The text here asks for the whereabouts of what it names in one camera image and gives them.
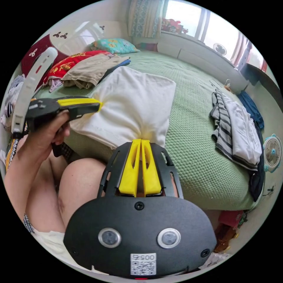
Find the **leg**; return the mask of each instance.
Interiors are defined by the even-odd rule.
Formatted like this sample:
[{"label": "leg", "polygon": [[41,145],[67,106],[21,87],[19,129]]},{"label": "leg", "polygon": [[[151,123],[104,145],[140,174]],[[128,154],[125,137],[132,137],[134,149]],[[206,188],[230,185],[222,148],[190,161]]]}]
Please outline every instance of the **leg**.
[{"label": "leg", "polygon": [[92,158],[76,160],[63,172],[59,187],[59,208],[65,227],[73,213],[97,198],[105,165]]},{"label": "leg", "polygon": [[[26,138],[27,136],[19,141],[18,148],[23,145]],[[42,163],[29,193],[26,214],[33,227],[41,232],[65,232],[54,184],[54,178],[60,178],[60,172],[67,166],[67,163],[64,165],[62,158],[57,159],[53,153],[50,154]],[[52,162],[57,168],[55,174],[52,171]]]}]

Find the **screw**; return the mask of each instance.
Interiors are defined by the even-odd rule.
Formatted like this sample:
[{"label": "screw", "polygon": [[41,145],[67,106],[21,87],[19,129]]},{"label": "screw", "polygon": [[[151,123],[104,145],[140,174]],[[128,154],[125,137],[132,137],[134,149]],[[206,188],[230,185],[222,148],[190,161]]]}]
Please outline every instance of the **screw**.
[{"label": "screw", "polygon": [[141,201],[138,201],[137,203],[135,203],[135,209],[136,210],[143,210],[144,204]]},{"label": "screw", "polygon": [[210,253],[210,249],[205,249],[205,250],[203,250],[203,251],[201,252],[200,256],[201,256],[201,257],[206,257],[206,256],[209,255],[209,253]]},{"label": "screw", "polygon": [[72,249],[72,253],[73,253],[75,256],[78,255],[78,253],[77,253],[77,251],[76,251],[75,249]]}]

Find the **window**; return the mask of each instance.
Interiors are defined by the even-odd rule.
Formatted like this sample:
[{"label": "window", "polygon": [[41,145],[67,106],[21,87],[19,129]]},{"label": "window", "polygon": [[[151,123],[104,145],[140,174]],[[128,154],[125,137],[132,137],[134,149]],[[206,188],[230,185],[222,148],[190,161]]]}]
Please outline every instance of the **window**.
[{"label": "window", "polygon": [[202,8],[188,2],[169,0],[165,18],[180,21],[187,34],[195,37]]},{"label": "window", "polygon": [[226,49],[223,56],[231,60],[239,38],[239,30],[225,19],[210,12],[208,28],[204,37],[206,46],[214,49],[215,44],[220,44]]},{"label": "window", "polygon": [[205,8],[187,1],[168,0],[163,16],[168,20],[180,21],[183,29],[188,30],[181,35],[187,34],[202,41],[211,49],[216,49],[233,64],[243,52],[246,37],[228,21]]},{"label": "window", "polygon": [[261,53],[255,48],[255,46],[252,44],[252,49],[250,51],[247,63],[259,68],[260,70],[263,67],[263,56]]}]

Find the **red patterned cloth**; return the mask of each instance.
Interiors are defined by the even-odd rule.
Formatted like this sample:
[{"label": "red patterned cloth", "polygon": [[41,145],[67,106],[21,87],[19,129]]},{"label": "red patterned cloth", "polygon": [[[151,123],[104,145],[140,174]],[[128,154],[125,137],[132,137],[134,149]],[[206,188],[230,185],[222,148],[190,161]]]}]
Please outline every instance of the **red patterned cloth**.
[{"label": "red patterned cloth", "polygon": [[43,80],[43,85],[47,85],[49,83],[49,80],[53,79],[62,79],[64,75],[73,68],[77,63],[80,61],[95,56],[97,54],[110,54],[110,52],[102,51],[102,50],[95,50],[95,51],[87,51],[83,53],[78,53],[75,55],[72,55],[70,57],[67,57],[54,65],[52,69],[48,72],[47,76]]}]

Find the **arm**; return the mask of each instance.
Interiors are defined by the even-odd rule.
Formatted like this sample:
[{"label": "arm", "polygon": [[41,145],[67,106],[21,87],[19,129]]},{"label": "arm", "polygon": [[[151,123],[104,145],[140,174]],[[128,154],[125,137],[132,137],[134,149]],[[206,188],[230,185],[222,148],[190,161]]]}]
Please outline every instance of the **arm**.
[{"label": "arm", "polygon": [[17,150],[4,177],[7,195],[21,221],[24,221],[29,192],[42,163],[32,156],[23,145]]}]

